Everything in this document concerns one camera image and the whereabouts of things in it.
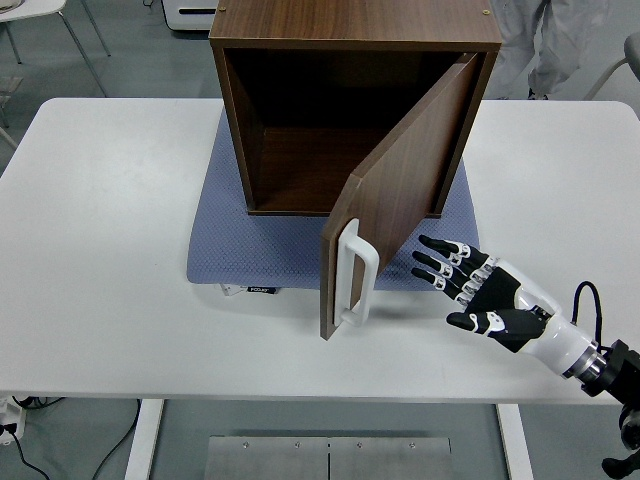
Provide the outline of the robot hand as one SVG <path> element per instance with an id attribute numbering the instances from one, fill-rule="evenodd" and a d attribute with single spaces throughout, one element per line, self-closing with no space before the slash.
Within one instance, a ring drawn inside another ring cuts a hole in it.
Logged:
<path id="1" fill-rule="evenodd" d="M 465 243 L 419 237 L 443 261 L 421 251 L 425 267 L 412 274 L 458 302 L 464 310 L 446 317 L 459 329 L 491 338 L 513 353 L 535 357 L 552 372 L 585 383 L 604 368 L 595 340 L 562 315 L 561 307 L 535 282 L 503 259 Z"/>

